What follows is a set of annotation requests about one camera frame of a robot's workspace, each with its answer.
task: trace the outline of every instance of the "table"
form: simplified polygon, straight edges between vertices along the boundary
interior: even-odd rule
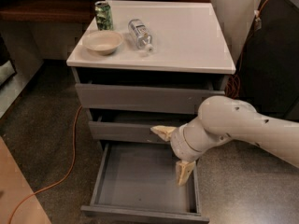
[[[120,220],[207,223],[200,215],[197,172],[178,189],[176,157],[150,127],[179,126],[197,115],[207,97],[224,95],[235,65],[213,7],[210,3],[108,2],[123,44],[109,56],[83,47],[83,37],[97,30],[93,20],[67,60],[93,139],[104,149],[91,204],[82,210]],[[151,55],[138,50],[129,35],[127,25],[134,18],[142,20],[153,35]],[[178,200],[183,205],[175,205]]]

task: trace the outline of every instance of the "wooden shelf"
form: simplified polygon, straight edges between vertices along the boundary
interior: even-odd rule
[[[0,21],[89,23],[94,17],[95,1],[99,0],[0,0]],[[210,0],[143,1],[210,2]]]

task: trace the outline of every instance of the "soda can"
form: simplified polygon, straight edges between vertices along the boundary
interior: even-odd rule
[[[113,30],[111,7],[107,1],[94,4],[95,20],[99,30]]]

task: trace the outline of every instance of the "can top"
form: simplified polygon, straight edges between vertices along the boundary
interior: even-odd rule
[[[109,5],[108,1],[97,1],[94,3],[95,6],[97,7],[105,7],[107,5]]]

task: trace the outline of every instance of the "open drawer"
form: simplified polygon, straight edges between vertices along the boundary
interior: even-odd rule
[[[103,154],[86,216],[143,223],[208,223],[201,217],[197,172],[176,183],[169,145],[109,143]]]
[[[195,115],[92,110],[95,120],[89,126],[94,140],[165,144],[150,128],[156,125],[179,127]]]

